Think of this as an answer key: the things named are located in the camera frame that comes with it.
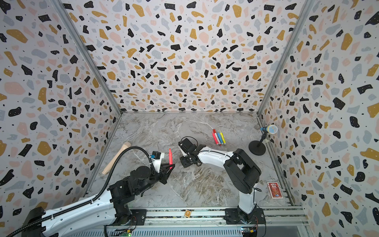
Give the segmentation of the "aluminium corner post left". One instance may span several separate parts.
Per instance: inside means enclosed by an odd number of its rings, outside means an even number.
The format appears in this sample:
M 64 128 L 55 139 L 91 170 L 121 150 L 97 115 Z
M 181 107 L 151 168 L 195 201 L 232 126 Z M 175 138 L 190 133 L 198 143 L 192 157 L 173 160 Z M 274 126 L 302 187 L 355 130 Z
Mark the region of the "aluminium corner post left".
M 104 95 L 107 97 L 107 99 L 109 101 L 109 105 L 111 106 L 112 111 L 115 113 L 114 117 L 116 118 L 115 123 L 112 124 L 111 131 L 109 132 L 109 138 L 107 139 L 107 143 L 106 143 L 105 148 L 102 152 L 102 155 L 101 155 L 100 159 L 98 160 L 97 165 L 96 165 L 95 169 L 93 170 L 91 177 L 88 180 L 88 185 L 86 188 L 86 192 L 88 193 L 92 188 L 92 185 L 93 185 L 95 178 L 99 172 L 101 164 L 103 163 L 103 161 L 107 155 L 107 152 L 108 152 L 108 149 L 111 145 L 113 137 L 114 137 L 114 135 L 118 129 L 120 122 L 121 122 L 122 111 L 118 107 L 116 100 L 112 96 L 106 82 L 103 79 L 103 76 L 100 73 L 100 70 L 96 66 L 93 58 L 91 57 L 89 51 L 87 50 L 85 43 L 83 43 L 83 41 L 81 40 L 80 34 L 77 31 L 74 23 L 70 19 L 69 14 L 67 13 L 66 9 L 64 8 L 63 3 L 61 1 L 52 1 L 52 5 L 53 5 L 55 11 L 57 12 L 58 16 L 61 18 L 64 26 L 66 27 L 66 29 L 70 33 L 72 40 L 75 42 L 75 44 L 78 47 L 78 50 L 80 51 L 81 55 L 84 57 L 85 62 L 89 66 L 89 69 L 95 75 L 95 79 L 98 81 Z

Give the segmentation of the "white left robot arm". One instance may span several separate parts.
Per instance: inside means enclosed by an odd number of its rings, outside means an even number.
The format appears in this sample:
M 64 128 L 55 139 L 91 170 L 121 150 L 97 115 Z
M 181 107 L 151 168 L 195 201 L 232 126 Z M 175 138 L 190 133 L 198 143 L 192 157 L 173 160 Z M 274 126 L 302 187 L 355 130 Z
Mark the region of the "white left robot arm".
M 142 225 L 128 203 L 160 182 L 166 184 L 175 165 L 162 164 L 159 172 L 147 166 L 132 171 L 129 176 L 110 185 L 103 193 L 76 203 L 45 211 L 33 209 L 21 230 L 23 237 L 69 237 L 98 226 L 131 221 Z

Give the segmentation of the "aluminium corner post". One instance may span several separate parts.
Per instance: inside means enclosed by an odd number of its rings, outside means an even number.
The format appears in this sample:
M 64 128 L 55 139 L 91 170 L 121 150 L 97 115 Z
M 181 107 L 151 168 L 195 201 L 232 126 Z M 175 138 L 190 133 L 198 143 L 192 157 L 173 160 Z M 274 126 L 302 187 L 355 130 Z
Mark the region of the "aluminium corner post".
M 274 87 L 277 85 L 278 83 L 278 80 L 279 80 L 279 77 L 280 75 L 283 73 L 283 70 L 284 70 L 284 67 L 285 67 L 285 64 L 287 62 L 287 59 L 289 58 L 292 50 L 293 50 L 293 47 L 297 41 L 297 38 L 299 36 L 299 33 L 301 32 L 302 30 L 302 27 L 303 27 L 303 24 L 304 22 L 306 21 L 306 18 L 312 8 L 314 4 L 314 0 L 306 0 L 302 9 L 301 9 L 301 12 L 300 12 L 300 15 L 299 15 L 299 18 L 294 26 L 294 30 L 292 31 L 292 34 L 291 36 L 289 37 L 289 40 L 284 48 L 284 51 L 283 51 L 283 54 L 282 56 L 280 57 L 280 60 L 278 62 L 278 66 L 273 74 L 273 78 L 269 84 L 269 86 L 267 87 L 267 91 L 266 91 L 266 94 L 262 100 L 262 103 L 261 103 L 261 106 L 259 107 L 259 110 L 258 110 L 258 122 L 259 122 L 259 125 L 260 126 L 265 126 L 266 125 L 266 122 L 265 122 L 265 118 L 264 118 L 264 110 L 266 109 L 266 106 L 269 104 L 270 102 L 270 96 L 271 94 L 273 93 L 274 91 Z
M 101 164 L 103 163 L 103 161 L 107 155 L 107 152 L 108 152 L 108 149 L 111 145 L 113 137 L 114 137 L 114 135 L 118 129 L 120 122 L 121 122 L 122 111 L 118 107 L 116 100 L 112 96 L 106 82 L 103 79 L 103 76 L 100 73 L 100 70 L 96 66 L 93 58 L 91 57 L 89 51 L 87 50 L 85 43 L 83 43 L 83 41 L 81 40 L 80 34 L 77 31 L 74 23 L 70 19 L 69 14 L 67 13 L 66 9 L 64 8 L 63 3 L 61 1 L 52 1 L 52 5 L 53 5 L 55 11 L 57 12 L 58 16 L 61 18 L 64 26 L 66 27 L 66 29 L 70 33 L 72 40 L 75 42 L 75 44 L 78 47 L 78 50 L 80 51 L 81 55 L 84 57 L 85 62 L 89 66 L 89 69 L 95 75 L 95 79 L 98 81 L 104 95 L 107 97 L 107 99 L 109 101 L 109 105 L 111 106 L 112 111 L 115 113 L 114 117 L 116 118 L 115 123 L 112 124 L 111 131 L 109 132 L 109 138 L 107 139 L 107 143 L 106 143 L 105 148 L 102 152 L 102 155 L 101 155 L 100 159 L 98 160 L 97 165 L 96 165 L 95 169 L 93 170 L 91 177 L 88 180 L 88 185 L 86 188 L 86 192 L 88 193 L 92 188 L 92 185 L 93 185 L 95 178 L 99 172 Z

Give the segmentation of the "small brown tag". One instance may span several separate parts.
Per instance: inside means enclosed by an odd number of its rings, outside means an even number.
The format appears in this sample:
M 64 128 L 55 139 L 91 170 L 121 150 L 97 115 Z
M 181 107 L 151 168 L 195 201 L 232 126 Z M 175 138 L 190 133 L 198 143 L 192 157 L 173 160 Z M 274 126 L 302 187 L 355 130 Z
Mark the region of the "small brown tag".
M 184 216 L 185 216 L 186 218 L 190 218 L 190 216 L 191 216 L 191 211 L 190 211 L 190 210 L 186 210 Z

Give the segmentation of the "white marker pen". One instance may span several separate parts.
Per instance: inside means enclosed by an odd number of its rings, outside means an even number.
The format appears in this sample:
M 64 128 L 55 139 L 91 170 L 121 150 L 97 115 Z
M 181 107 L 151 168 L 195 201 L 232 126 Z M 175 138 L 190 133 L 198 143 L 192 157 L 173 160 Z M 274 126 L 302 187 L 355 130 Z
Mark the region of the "white marker pen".
M 217 137 L 217 140 L 218 140 L 218 142 L 219 142 L 219 145 L 221 145 L 221 144 L 220 144 L 220 140 L 219 140 L 219 138 L 218 138 L 218 136 L 217 136 L 217 132 L 216 132 L 215 129 L 213 129 L 213 133 L 215 133 L 215 135 L 216 135 L 216 137 Z

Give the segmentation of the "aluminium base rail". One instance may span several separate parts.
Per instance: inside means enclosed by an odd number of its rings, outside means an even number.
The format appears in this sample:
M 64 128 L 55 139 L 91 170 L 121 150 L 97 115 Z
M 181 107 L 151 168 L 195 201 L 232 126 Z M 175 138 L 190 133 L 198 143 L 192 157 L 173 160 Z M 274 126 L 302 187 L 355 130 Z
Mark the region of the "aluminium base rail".
M 190 210 L 190 218 L 184 216 Z M 132 209 L 142 225 L 98 226 L 69 237 L 311 237 L 304 211 L 298 206 L 257 207 L 252 221 L 239 219 L 236 208 Z

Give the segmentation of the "blue highlighter pen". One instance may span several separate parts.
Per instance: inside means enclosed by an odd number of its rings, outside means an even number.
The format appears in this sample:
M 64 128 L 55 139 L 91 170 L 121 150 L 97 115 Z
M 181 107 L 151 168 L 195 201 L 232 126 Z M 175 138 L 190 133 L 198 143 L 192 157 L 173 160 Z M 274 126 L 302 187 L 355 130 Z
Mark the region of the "blue highlighter pen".
M 217 136 L 220 140 L 220 144 L 223 144 L 223 139 L 222 139 L 221 134 L 219 132 L 217 132 Z

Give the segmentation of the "pink highlighter pen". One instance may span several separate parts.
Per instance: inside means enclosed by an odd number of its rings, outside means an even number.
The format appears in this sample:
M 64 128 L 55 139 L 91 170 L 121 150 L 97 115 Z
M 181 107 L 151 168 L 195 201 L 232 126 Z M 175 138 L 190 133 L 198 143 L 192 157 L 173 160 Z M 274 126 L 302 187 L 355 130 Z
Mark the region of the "pink highlighter pen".
M 169 164 L 172 165 L 173 164 L 173 155 L 172 155 L 172 150 L 169 149 Z
M 217 137 L 216 137 L 215 133 L 213 133 L 212 135 L 213 135 L 213 138 L 214 138 L 214 141 L 215 141 L 216 145 L 219 145 L 219 142 L 217 140 Z

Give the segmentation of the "beige toy microphone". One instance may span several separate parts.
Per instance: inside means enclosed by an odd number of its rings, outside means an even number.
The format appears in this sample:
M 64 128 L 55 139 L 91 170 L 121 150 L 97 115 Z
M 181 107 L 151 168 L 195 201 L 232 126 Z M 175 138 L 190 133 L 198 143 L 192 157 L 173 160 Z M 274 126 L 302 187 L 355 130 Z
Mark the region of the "beige toy microphone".
M 116 155 L 112 158 L 112 160 L 107 164 L 107 166 L 103 169 L 102 175 L 106 175 L 111 170 L 112 166 L 114 165 L 115 161 L 117 160 L 118 156 L 127 148 L 131 147 L 131 143 L 125 142 L 119 151 L 116 153 Z

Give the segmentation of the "yellow highlighter pen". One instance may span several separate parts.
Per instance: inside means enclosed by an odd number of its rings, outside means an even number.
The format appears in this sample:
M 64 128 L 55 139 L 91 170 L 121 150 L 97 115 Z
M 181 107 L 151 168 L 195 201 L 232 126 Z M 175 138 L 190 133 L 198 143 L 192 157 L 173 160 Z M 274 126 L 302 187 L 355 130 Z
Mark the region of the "yellow highlighter pen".
M 220 132 L 220 135 L 221 135 L 221 138 L 222 138 L 223 144 L 226 144 L 226 141 L 225 141 L 225 138 L 224 138 L 224 136 L 223 136 L 223 133 Z

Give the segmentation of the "red playing card box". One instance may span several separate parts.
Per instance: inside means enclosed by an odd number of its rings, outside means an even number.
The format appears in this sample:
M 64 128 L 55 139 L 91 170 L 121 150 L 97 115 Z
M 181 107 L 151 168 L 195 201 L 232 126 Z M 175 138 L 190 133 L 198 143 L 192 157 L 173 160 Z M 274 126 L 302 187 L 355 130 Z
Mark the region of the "red playing card box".
M 268 182 L 267 186 L 268 186 L 269 193 L 273 199 L 283 198 L 283 194 L 278 182 Z

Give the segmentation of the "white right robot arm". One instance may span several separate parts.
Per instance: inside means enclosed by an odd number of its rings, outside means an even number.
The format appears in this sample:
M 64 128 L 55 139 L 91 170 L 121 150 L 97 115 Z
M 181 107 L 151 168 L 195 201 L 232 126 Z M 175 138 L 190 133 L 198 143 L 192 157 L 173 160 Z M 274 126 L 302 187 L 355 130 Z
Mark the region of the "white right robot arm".
M 188 139 L 180 142 L 178 146 L 183 155 L 180 162 L 184 168 L 202 164 L 223 168 L 239 191 L 240 212 L 246 215 L 253 212 L 256 207 L 256 185 L 262 172 L 244 150 L 219 151 L 205 145 L 196 146 Z

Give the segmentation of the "blue toy microphone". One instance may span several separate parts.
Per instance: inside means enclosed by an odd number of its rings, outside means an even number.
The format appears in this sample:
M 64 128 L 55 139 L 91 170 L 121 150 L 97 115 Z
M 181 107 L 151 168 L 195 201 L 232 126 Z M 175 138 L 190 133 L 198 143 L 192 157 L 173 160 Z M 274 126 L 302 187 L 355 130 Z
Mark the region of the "blue toy microphone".
M 274 124 L 270 124 L 269 126 L 261 127 L 260 131 L 269 134 L 276 134 L 278 132 L 278 127 Z

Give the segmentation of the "aluminium corner post right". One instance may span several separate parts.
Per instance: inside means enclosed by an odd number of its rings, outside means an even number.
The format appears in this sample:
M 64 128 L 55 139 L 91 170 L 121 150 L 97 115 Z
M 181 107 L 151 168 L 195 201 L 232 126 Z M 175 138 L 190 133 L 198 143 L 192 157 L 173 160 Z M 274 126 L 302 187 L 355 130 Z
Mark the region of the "aluminium corner post right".
M 270 96 L 271 94 L 273 93 L 274 91 L 274 87 L 277 85 L 278 83 L 278 80 L 279 80 L 279 77 L 280 75 L 283 73 L 283 70 L 284 70 L 284 67 L 285 67 L 285 64 L 287 62 L 287 59 L 289 58 L 292 50 L 293 50 L 293 47 L 297 41 L 297 38 L 299 36 L 299 33 L 301 32 L 302 30 L 302 27 L 303 27 L 303 24 L 304 22 L 306 21 L 306 18 L 312 8 L 314 4 L 314 0 L 306 0 L 302 9 L 301 9 L 301 12 L 300 12 L 300 15 L 299 15 L 299 18 L 294 26 L 294 30 L 292 31 L 292 34 L 291 36 L 289 37 L 289 40 L 284 48 L 284 51 L 283 51 L 283 54 L 282 56 L 280 57 L 280 60 L 278 62 L 278 66 L 273 74 L 273 78 L 269 84 L 269 86 L 267 87 L 267 91 L 266 91 L 266 94 L 262 100 L 262 103 L 261 103 L 261 106 L 259 107 L 259 110 L 258 110 L 258 122 L 259 122 L 259 125 L 260 126 L 265 126 L 266 125 L 266 122 L 265 122 L 265 118 L 264 118 L 264 110 L 266 109 L 266 106 L 269 104 L 270 102 Z

